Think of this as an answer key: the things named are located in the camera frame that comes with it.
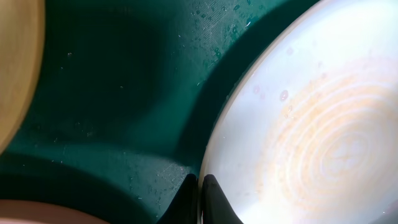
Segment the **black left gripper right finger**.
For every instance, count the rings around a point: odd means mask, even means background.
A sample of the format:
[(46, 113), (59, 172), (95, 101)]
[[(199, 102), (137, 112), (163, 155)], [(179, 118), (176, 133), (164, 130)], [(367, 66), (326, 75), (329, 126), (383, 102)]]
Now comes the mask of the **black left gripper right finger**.
[(201, 209), (203, 224), (243, 224), (212, 174), (203, 179)]

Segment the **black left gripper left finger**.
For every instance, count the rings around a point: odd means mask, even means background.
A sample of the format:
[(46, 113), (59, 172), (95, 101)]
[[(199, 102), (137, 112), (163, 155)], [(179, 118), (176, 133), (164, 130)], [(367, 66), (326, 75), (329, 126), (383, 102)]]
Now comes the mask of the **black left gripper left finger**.
[(157, 224), (197, 224), (198, 183), (188, 174)]

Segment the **light blue plate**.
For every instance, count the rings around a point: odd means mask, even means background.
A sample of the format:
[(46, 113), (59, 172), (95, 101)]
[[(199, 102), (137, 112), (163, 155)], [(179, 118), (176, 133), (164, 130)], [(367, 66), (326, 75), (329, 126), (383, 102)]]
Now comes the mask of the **light blue plate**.
[(220, 113), (209, 176), (243, 223), (396, 223), (397, 0), (294, 20)]

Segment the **pink plate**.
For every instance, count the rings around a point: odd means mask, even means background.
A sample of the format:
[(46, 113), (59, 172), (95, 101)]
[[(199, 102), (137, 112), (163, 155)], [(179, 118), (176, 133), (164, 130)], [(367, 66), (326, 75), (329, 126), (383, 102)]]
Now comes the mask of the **pink plate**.
[(23, 200), (1, 200), (1, 223), (104, 224), (106, 222), (78, 210), (58, 205)]

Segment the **teal plastic tray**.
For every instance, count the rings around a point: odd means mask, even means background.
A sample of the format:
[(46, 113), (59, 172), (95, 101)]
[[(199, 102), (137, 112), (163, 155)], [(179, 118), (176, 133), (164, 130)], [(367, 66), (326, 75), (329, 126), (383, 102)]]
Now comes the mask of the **teal plastic tray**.
[(1, 198), (156, 223), (248, 66), (313, 0), (47, 1)]

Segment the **yellow plate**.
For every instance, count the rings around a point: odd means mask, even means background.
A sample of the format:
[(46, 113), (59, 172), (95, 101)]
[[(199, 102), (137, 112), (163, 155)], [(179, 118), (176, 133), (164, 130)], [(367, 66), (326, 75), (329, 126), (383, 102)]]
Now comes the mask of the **yellow plate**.
[(1, 0), (1, 151), (32, 102), (44, 40), (44, 0)]

